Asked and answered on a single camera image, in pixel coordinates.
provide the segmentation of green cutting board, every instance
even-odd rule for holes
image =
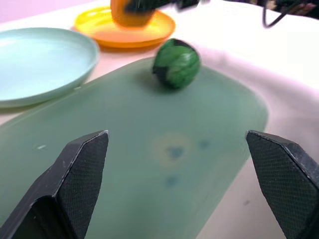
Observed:
[[[263,131],[263,102],[202,67],[170,91],[144,59],[42,104],[0,127],[0,225],[69,141],[109,130],[87,239],[194,239]]]

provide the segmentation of light blue plate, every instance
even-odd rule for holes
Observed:
[[[58,28],[0,33],[0,107],[32,105],[79,86],[97,64],[90,38]]]

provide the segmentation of yellow plate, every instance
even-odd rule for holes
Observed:
[[[98,7],[78,15],[75,28],[104,47],[139,48],[165,41],[175,31],[175,22],[168,15],[156,11],[145,28],[123,29],[114,24],[109,7]]]

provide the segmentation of green ball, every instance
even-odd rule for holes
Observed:
[[[200,65],[200,57],[193,47],[172,38],[159,49],[153,64],[153,74],[165,86],[179,89],[194,80]]]

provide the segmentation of pink wall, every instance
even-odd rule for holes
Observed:
[[[92,0],[2,0],[0,23],[75,6]]]

